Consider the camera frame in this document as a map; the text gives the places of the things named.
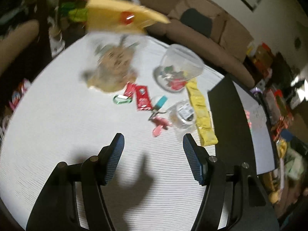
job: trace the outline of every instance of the pink toy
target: pink toy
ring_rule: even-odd
[[[168,130],[168,126],[171,126],[171,123],[165,119],[161,118],[159,116],[156,116],[152,119],[152,122],[156,124],[156,128],[153,130],[153,136],[157,137],[161,134],[161,129],[164,128],[165,130]]]

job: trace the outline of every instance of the white wall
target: white wall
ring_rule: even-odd
[[[297,0],[262,0],[252,12],[241,0],[212,0],[241,22],[258,45],[266,43],[273,53],[280,51],[290,66],[303,68],[307,50],[298,51],[294,40],[300,37],[296,21],[308,26],[308,17]]]

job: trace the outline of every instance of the plastic container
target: plastic container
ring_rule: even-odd
[[[180,92],[186,82],[202,74],[204,62],[190,49],[172,44],[154,70],[156,82],[169,92]]]
[[[176,138],[181,143],[183,136],[197,130],[196,114],[189,100],[185,99],[177,102],[168,109],[169,122],[175,130]]]
[[[95,58],[98,66],[87,80],[88,87],[96,87],[104,92],[116,92],[123,89],[128,82],[136,81],[138,72],[133,66],[135,52],[139,49],[138,41],[132,41],[122,35],[118,45],[98,44]]]

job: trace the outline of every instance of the red packet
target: red packet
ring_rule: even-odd
[[[127,97],[133,98],[133,95],[134,95],[134,92],[135,92],[135,88],[136,88],[136,84],[128,82],[127,86],[126,86],[126,90],[125,90],[123,95],[127,96]]]
[[[147,86],[136,86],[136,97],[137,97],[137,109],[138,110],[152,110],[151,101],[147,92]]]

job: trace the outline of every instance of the yellow snack packet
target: yellow snack packet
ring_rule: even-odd
[[[186,84],[190,103],[195,110],[196,126],[198,129],[201,146],[215,145],[217,137],[212,129],[210,114],[205,105],[205,99],[198,90],[197,80],[194,78]]]
[[[170,23],[165,15],[125,0],[89,0],[86,8],[88,31],[138,34],[156,22]]]
[[[217,137],[212,129],[198,128],[201,146],[215,145],[218,143]]]
[[[197,128],[212,129],[211,119],[208,117],[197,118],[196,125]]]

